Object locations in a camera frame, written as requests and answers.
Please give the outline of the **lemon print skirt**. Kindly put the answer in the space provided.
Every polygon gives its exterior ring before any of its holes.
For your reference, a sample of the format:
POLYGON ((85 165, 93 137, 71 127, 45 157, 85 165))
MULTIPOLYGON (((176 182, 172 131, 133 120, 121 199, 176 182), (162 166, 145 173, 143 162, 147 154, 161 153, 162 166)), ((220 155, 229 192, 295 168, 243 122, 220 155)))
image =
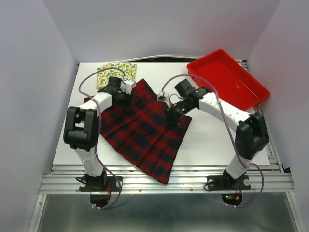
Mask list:
POLYGON ((106 63, 97 68, 97 90, 102 89, 108 84, 109 77, 117 77, 135 80, 137 64, 132 63, 106 63))

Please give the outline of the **red black plaid skirt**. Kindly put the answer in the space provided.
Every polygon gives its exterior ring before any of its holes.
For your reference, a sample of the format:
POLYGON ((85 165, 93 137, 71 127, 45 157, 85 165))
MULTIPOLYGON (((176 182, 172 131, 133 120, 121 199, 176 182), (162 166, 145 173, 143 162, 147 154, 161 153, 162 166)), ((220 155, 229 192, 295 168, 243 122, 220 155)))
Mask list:
POLYGON ((132 93, 129 109, 111 106, 101 113, 100 134, 131 164, 167 184, 192 118, 184 116, 178 127, 166 131, 166 104, 157 101, 149 84, 141 79, 132 93))

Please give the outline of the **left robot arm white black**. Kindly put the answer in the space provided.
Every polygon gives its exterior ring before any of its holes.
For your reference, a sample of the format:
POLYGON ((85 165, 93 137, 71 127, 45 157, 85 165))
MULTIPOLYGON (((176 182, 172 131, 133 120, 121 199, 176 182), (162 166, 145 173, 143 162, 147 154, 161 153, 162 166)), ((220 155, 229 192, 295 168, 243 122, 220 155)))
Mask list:
POLYGON ((101 113, 112 107, 127 109, 131 103, 136 82, 128 78, 110 77, 107 86, 97 91, 84 104, 67 109, 63 139, 81 160, 85 172, 78 177, 81 191, 102 191, 107 186, 107 170, 97 153, 101 128, 101 113))

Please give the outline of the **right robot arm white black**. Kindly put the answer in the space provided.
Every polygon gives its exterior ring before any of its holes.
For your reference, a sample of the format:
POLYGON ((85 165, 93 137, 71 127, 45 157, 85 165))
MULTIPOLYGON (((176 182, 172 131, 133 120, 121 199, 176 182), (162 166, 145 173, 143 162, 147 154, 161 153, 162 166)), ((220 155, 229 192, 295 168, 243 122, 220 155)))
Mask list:
POLYGON ((169 95, 165 94, 164 90, 157 96, 158 101, 167 104, 165 130, 179 126, 182 118, 193 109, 222 121, 230 136, 235 155, 222 175, 207 177, 208 190, 233 190, 242 185, 252 160, 269 143, 264 116, 259 112, 251 114, 240 110, 220 99, 213 85, 195 88, 184 79, 174 88, 180 95, 180 101, 175 104, 170 102, 169 95))

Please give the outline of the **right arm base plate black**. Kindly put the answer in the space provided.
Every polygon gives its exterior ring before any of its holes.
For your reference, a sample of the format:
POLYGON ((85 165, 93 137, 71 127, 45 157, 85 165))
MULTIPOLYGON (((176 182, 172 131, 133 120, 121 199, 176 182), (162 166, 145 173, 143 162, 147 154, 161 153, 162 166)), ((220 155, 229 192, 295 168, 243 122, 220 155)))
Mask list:
POLYGON ((211 175, 207 176, 204 189, 206 191, 251 190, 251 184, 247 175, 242 175, 238 179, 223 175, 211 175))

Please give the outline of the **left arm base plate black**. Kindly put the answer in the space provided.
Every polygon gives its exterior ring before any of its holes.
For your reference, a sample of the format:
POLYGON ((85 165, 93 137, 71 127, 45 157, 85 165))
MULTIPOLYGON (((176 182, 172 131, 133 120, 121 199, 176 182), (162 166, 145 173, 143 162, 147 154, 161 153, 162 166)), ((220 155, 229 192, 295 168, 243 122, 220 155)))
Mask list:
POLYGON ((85 185, 82 183, 80 183, 79 185, 80 192, 107 192, 108 190, 110 190, 111 192, 120 191, 120 185, 118 181, 112 176, 107 177, 105 186, 92 186, 92 185, 85 185))

